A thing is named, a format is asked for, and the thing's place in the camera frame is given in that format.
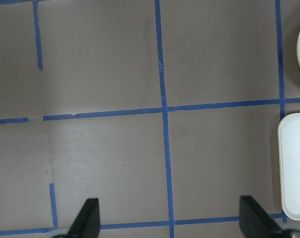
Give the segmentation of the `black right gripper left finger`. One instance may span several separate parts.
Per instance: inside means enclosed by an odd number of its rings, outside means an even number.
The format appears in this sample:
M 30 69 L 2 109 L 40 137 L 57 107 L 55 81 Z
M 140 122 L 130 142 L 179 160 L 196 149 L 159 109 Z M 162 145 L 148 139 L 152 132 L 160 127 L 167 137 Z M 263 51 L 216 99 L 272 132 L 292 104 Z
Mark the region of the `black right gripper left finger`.
M 67 232 L 68 238 L 97 238 L 101 229 L 98 198 L 89 198 Z

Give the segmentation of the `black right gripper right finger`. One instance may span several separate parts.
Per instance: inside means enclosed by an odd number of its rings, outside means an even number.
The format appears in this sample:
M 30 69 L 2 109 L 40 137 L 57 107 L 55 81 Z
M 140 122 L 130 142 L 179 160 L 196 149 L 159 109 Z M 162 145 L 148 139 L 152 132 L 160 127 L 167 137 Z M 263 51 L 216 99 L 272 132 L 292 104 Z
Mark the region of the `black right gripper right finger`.
M 288 238 L 289 235 L 250 195 L 240 196 L 239 227 L 245 238 Z

